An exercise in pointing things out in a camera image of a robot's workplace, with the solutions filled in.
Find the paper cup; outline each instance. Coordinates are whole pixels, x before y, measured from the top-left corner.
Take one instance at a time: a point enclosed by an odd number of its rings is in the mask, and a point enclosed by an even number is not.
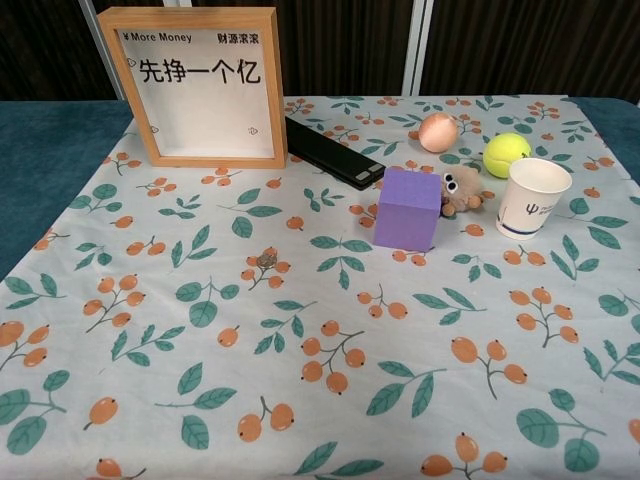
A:
[[[571,182],[566,170],[548,160],[522,158],[512,163],[496,219],[498,231],[516,240],[533,237]]]

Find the floral tablecloth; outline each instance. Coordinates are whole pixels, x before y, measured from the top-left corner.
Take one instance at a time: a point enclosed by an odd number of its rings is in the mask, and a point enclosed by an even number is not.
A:
[[[429,252],[376,247],[380,182],[152,168],[132,124],[0,286],[0,477],[637,477],[640,192],[580,110],[285,110],[389,167],[476,168],[484,206]],[[415,139],[437,111],[460,132],[441,155]],[[481,152],[505,131],[573,176],[528,242],[494,226]]]

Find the yellow tennis ball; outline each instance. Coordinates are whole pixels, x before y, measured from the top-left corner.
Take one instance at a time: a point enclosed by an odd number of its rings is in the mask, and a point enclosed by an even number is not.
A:
[[[517,133],[501,133],[487,144],[482,162],[492,175],[507,178],[511,164],[530,155],[531,146],[524,137]]]

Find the purple foam block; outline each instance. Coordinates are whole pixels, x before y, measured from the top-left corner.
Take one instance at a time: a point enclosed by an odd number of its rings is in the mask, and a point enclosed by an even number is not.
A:
[[[373,243],[426,252],[440,216],[440,176],[387,168]]]

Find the wooden picture frame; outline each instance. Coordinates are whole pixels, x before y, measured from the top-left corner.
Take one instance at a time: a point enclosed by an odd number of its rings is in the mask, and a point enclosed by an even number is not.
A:
[[[275,8],[111,7],[98,20],[153,165],[284,167]]]

